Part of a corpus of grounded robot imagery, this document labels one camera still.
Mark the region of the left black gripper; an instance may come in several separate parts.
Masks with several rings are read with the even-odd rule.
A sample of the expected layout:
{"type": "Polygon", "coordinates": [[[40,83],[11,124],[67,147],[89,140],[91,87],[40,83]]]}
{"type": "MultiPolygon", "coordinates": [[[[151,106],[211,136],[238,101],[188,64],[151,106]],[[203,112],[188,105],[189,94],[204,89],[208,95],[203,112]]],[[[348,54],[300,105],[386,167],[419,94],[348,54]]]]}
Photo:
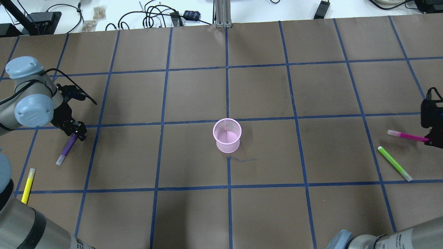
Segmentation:
{"type": "Polygon", "coordinates": [[[75,121],[72,117],[71,107],[68,103],[63,103],[63,96],[61,104],[54,109],[52,125],[67,133],[68,136],[75,135],[80,141],[87,138],[86,125],[82,121],[75,121]]]}

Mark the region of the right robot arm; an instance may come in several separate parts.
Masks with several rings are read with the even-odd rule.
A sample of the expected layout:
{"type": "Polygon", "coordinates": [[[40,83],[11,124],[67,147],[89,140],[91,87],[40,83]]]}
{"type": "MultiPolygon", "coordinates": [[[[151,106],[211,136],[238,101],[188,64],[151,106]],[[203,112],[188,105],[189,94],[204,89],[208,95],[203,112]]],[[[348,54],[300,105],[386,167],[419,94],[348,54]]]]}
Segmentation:
{"type": "MultiPolygon", "coordinates": [[[[442,148],[442,98],[433,100],[427,94],[421,103],[421,126],[431,128],[425,137],[388,130],[387,134],[420,141],[428,146],[442,148]]],[[[341,230],[330,241],[328,249],[441,249],[442,217],[412,226],[393,234],[372,236],[364,234],[353,237],[347,230],[341,230]]]]}

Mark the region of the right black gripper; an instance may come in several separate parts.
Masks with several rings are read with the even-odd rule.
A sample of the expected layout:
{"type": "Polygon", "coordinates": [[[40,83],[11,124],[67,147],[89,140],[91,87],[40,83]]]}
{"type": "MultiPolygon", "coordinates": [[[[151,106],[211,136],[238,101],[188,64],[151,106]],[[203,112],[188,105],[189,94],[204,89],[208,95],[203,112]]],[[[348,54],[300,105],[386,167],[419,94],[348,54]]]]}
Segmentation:
{"type": "Polygon", "coordinates": [[[427,146],[443,148],[443,107],[437,104],[442,100],[424,99],[421,103],[421,126],[425,129],[431,129],[425,136],[428,140],[427,146]]]}

